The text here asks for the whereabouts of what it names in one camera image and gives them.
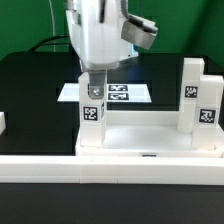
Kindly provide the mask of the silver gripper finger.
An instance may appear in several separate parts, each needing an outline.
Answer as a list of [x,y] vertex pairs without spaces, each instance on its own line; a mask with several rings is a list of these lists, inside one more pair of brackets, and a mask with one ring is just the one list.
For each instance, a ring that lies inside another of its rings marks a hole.
[[104,98],[106,85],[106,70],[89,71],[89,97],[93,100]]

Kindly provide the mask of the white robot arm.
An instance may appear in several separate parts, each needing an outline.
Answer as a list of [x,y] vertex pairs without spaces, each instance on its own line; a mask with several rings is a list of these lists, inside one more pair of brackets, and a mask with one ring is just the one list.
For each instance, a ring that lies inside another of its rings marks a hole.
[[72,47],[89,74],[89,97],[103,99],[106,74],[128,56],[121,39],[121,0],[65,0]]

